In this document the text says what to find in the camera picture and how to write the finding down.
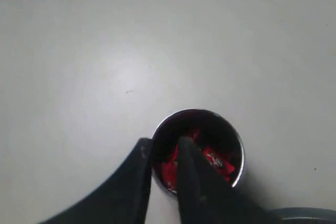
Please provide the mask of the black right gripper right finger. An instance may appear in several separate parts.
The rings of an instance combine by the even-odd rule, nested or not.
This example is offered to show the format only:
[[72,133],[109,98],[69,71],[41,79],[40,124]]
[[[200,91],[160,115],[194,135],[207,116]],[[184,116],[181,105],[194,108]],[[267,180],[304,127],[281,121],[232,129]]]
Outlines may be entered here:
[[181,223],[282,223],[224,181],[190,138],[179,138],[177,149]]

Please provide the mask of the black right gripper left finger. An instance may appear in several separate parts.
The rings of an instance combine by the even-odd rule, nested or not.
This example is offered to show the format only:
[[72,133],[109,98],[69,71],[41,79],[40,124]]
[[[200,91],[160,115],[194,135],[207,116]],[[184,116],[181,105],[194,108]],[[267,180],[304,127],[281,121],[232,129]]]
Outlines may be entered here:
[[44,223],[145,223],[151,192],[153,141],[141,138],[96,190]]

